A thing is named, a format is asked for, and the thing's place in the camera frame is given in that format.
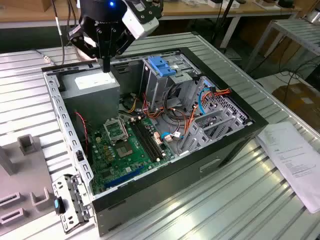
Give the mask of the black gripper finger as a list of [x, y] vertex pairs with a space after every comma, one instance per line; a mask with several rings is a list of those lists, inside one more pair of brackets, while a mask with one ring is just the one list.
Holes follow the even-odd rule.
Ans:
[[126, 28], [112, 27], [106, 53], [106, 72], [110, 71], [110, 62], [116, 55], [121, 55], [135, 40], [132, 33]]
[[99, 63], [101, 70], [106, 73], [107, 72], [107, 58], [100, 46], [96, 44], [96, 46], [91, 45], [85, 41], [84, 31], [81, 28], [81, 25], [77, 25], [74, 28], [71, 28], [67, 31], [68, 40], [80, 51], [86, 54], [91, 59], [96, 59]]

